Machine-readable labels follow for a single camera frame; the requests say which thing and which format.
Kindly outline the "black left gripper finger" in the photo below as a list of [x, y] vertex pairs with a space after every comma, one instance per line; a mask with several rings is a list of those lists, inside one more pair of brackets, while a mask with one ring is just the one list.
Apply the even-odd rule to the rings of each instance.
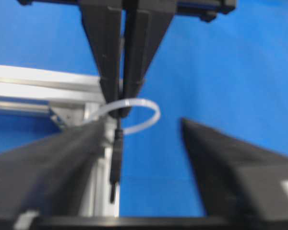
[[181, 119], [204, 210], [250, 230], [288, 230], [288, 156]]
[[11, 230], [27, 211], [78, 215], [104, 133], [98, 120], [0, 153], [0, 230]]

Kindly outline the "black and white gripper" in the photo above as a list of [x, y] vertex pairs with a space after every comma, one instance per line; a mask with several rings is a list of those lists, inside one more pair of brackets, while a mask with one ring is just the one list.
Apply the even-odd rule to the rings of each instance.
[[122, 99], [135, 98], [174, 15], [210, 22], [236, 9], [235, 0], [102, 0], [126, 10]]

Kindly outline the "black triangular left gripper finger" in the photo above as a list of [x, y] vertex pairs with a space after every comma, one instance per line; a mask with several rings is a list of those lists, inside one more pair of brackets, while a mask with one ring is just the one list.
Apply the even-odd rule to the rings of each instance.
[[106, 103], [120, 97], [121, 0], [80, 0], [79, 8]]

